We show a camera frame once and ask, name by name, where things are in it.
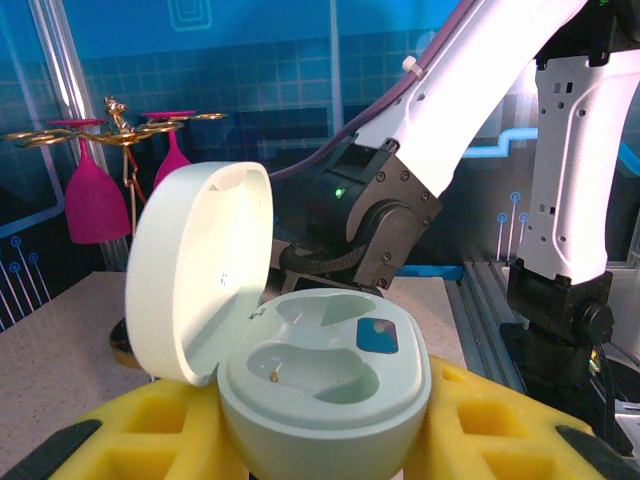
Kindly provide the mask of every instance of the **beige countertop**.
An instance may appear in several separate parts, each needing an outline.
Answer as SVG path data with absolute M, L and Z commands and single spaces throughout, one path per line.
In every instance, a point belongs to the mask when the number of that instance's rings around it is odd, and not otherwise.
M 122 273 L 93 273 L 0 334 L 0 475 L 56 430 L 149 381 L 109 347 L 124 283 Z M 396 278 L 384 296 L 417 320 L 430 354 L 464 366 L 441 279 Z

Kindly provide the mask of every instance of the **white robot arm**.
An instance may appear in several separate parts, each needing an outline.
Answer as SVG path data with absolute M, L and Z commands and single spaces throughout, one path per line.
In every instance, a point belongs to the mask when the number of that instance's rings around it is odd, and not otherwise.
M 356 286 L 387 288 L 438 213 L 437 199 L 465 149 L 535 58 L 540 110 L 529 224 L 507 292 L 529 322 L 526 330 L 503 325 L 501 333 L 534 398 L 581 416 L 572 403 L 589 384 L 594 348 L 602 358 L 612 333 L 606 213 L 640 81 L 638 3 L 611 2 L 463 0 L 464 12 L 434 43 L 428 64 L 406 62 L 415 81 L 359 125 L 310 190 L 309 231 L 324 245 L 337 244 L 341 256 L 303 258 L 294 271 L 348 271 Z M 291 250 L 280 257 L 285 270 L 299 260 Z M 520 361 L 510 344 L 523 345 Z M 573 397 L 558 394 L 559 387 Z M 613 394 L 607 397 L 613 444 Z M 593 399 L 585 402 L 593 410 Z
M 399 144 L 400 161 L 435 196 L 465 149 L 549 39 L 586 0 L 480 0 L 402 100 L 357 131 L 355 143 Z M 640 80 L 640 50 L 593 68 L 586 56 L 551 59 L 537 73 L 540 119 L 527 268 L 572 284 L 605 271 L 606 211 L 622 127 Z

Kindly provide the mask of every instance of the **purple cable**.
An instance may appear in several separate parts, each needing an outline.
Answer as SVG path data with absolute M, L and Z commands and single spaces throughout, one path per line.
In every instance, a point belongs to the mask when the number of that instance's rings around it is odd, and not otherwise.
M 433 38 L 429 46 L 416 61 L 416 64 L 422 70 L 427 70 L 427 66 L 429 65 L 429 63 L 431 63 L 433 57 L 435 57 L 436 53 L 440 50 L 440 48 L 442 48 L 444 42 L 447 40 L 451 32 L 453 32 L 459 25 L 463 17 L 471 9 L 471 6 L 474 4 L 474 2 L 475 0 L 460 0 L 460 3 L 453 11 L 453 13 L 449 16 L 449 18 L 447 18 L 447 21 L 442 26 L 438 34 Z M 283 178 L 290 177 L 318 163 L 338 143 L 347 138 L 367 122 L 370 122 L 372 119 L 378 116 L 380 112 L 382 112 L 385 108 L 395 102 L 398 97 L 400 97 L 404 92 L 407 91 L 407 89 L 411 85 L 413 85 L 413 82 L 416 79 L 417 77 L 415 73 L 407 73 L 400 79 L 398 83 L 391 87 L 390 90 L 388 90 L 384 95 L 373 102 L 373 104 L 371 104 L 365 110 L 363 110 L 357 117 L 355 117 L 344 127 L 342 127 L 331 140 L 329 140 L 326 144 L 316 150 L 308 158 L 296 163 L 295 165 L 283 168 L 282 170 L 278 170 L 277 172 L 270 174 L 269 178 L 271 179 L 271 181 L 276 182 L 278 180 L 282 180 Z

